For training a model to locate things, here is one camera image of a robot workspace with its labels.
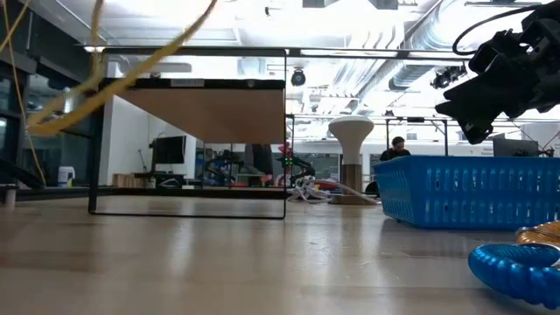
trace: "security camera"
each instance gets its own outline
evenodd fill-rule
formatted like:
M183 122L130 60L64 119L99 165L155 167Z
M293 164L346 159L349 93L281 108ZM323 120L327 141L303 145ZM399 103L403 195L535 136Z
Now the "security camera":
M291 85L294 87L301 87L305 84L305 74L303 69L294 70L291 76Z

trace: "man with dark hair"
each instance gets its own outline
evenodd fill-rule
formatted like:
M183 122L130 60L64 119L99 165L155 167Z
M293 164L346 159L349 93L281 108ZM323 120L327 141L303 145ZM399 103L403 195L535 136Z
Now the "man with dark hair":
M393 144L393 147L389 150L385 150L381 154L381 157L379 158L380 161L389 161L393 158L405 157L410 155L410 152L404 149L404 139L401 136L396 136L395 138L393 138L391 144Z

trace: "tan board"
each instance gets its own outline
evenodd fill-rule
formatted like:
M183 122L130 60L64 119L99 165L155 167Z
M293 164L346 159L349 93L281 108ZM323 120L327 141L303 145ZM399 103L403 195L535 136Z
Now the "tan board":
M138 89L120 97L207 144L283 144L284 91Z

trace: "black cable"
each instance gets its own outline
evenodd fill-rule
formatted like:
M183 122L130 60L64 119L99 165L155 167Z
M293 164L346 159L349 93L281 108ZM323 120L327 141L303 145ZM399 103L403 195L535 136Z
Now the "black cable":
M495 21L495 20L500 19L500 18L505 18L505 17L513 16L513 15L515 15L515 14L519 14L519 13L523 13L523 12L527 12L527 11L534 11L534 10L540 8L541 6L543 6L543 4L530 5L530 6L527 6L527 7L524 7L524 8L519 8L519 9L515 9L515 10L509 10L509 11L507 11L507 12L503 12L503 13L500 13L500 14L496 14L496 15L493 16L493 17L489 17L489 18L487 18L487 19L485 19L485 20L482 20L482 21L480 21L480 22L474 24L473 26L467 28L465 31L463 31L463 32L457 37L457 39L455 39L455 42L453 43L453 47L452 47L451 49L453 50L453 52L454 52L455 54L457 54L457 55L459 55L459 56L469 56L469 55L475 54L475 53L477 52L476 50L473 50L473 51L470 51L470 52L460 52L460 51L457 49L457 46L459 45L459 42L461 41L461 39L463 39L464 36L466 36L466 34L468 34L469 32L471 32L471 31L474 30L475 28L477 28L477 27L479 27L479 26L481 26L481 25L484 25L484 24L486 24L486 23L488 23L488 22L492 22L492 21Z

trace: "ceiling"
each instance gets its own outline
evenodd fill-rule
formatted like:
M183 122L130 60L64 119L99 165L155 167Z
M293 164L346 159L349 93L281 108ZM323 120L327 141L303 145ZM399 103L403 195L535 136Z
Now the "ceiling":
M31 0L31 7L88 45L94 2ZM163 46L191 24L209 3L209 0L105 0L100 37L104 45ZM467 5L466 0L398 0L398 3L398 10L378 10L369 0L220 0L202 29L185 44L450 51L453 40L466 27L508 10L503 5ZM481 27L465 38L463 47L476 48L496 31L519 29L523 17L510 17ZM416 23L421 18L425 21L418 26ZM115 56L113 60L126 72L145 58L127 55ZM306 76L302 87L289 85L287 89L288 111L308 115L297 124L295 134L302 138L326 137L326 120L314 119L313 115L380 116L390 109L397 116L433 116L436 114L434 105L443 100L443 91L430 86L435 71L460 64L383 59L288 59L288 81L297 68L303 69ZM165 59L156 71L162 72L162 77L283 79L284 60L175 56ZM415 127L396 128L399 133L415 131ZM434 126L424 130L430 131L418 133L426 139L442 137ZM459 130L450 128L450 134L456 131ZM375 132L380 134L372 134L372 138L385 137L383 128Z

